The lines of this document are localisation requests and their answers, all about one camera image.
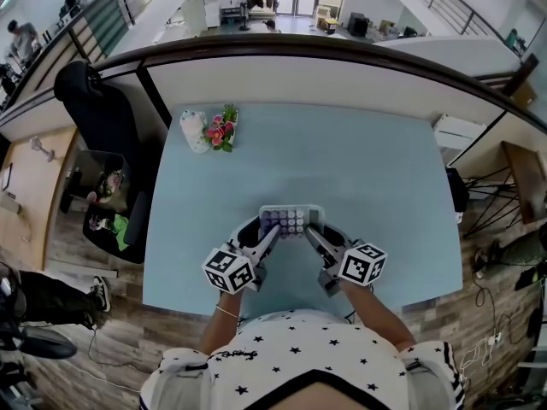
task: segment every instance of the star-print shirt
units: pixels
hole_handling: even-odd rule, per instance
[[[398,352],[363,325],[313,310],[254,319],[210,357],[170,349],[144,383],[140,404],[144,410],[265,409],[314,383],[369,410],[463,409],[448,343]]]

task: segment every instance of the bracelet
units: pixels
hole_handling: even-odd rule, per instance
[[[239,320],[239,316],[236,316],[235,314],[232,314],[229,311],[226,311],[224,308],[221,308],[218,305],[216,306],[216,309],[222,311],[223,313],[226,313],[228,316],[232,316],[234,319]]]

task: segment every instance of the wooden tabletop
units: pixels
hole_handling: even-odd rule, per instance
[[[12,143],[4,160],[3,169],[13,163],[7,191],[22,210],[15,214],[0,208],[0,246],[32,270],[44,270],[50,222],[57,210],[55,197],[77,135],[75,126],[39,135],[44,149],[55,151],[52,162],[32,150],[29,139]]]
[[[528,224],[547,217],[544,199],[547,180],[536,152],[502,141],[502,148],[515,180],[521,205],[522,223]]]

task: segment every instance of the light blue table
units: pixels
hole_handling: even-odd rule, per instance
[[[321,205],[328,223],[385,250],[374,293],[390,308],[462,287],[450,187],[429,123],[357,109],[240,104],[234,151],[197,155],[179,126],[186,108],[210,122],[222,105],[173,113],[150,215],[145,304],[212,314],[219,292],[203,260],[260,206],[276,204]],[[306,240],[278,242],[261,292],[245,293],[244,313],[351,313],[342,294],[329,299],[316,282],[321,264]]]

